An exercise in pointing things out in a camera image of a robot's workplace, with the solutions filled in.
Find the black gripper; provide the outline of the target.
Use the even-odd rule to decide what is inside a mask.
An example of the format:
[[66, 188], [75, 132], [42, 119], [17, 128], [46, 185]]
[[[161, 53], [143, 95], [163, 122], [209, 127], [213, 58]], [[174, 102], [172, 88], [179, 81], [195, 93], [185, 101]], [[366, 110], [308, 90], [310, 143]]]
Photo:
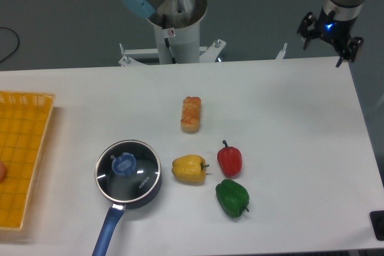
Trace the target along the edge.
[[330, 44], [339, 55], [336, 67], [343, 62], [354, 62], [364, 44], [362, 37], [352, 37], [350, 32], [357, 18], [356, 7], [323, 7], [317, 20], [312, 12], [308, 12], [296, 31], [304, 41], [305, 50], [311, 40], [317, 38]]

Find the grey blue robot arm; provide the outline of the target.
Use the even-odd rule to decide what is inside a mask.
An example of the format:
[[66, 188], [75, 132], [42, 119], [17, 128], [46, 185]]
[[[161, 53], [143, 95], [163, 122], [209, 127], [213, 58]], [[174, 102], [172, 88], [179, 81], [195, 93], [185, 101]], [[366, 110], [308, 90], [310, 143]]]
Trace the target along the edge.
[[[146, 19], [153, 27], [157, 53], [161, 64], [207, 63], [216, 61], [226, 45], [222, 40], [203, 49], [200, 46], [200, 23], [204, 18], [207, 0], [121, 0], [135, 15]], [[336, 66], [354, 62], [362, 37], [350, 32], [365, 0], [326, 0], [320, 14], [307, 13], [297, 34], [307, 47], [311, 40], [320, 39], [339, 55]]]

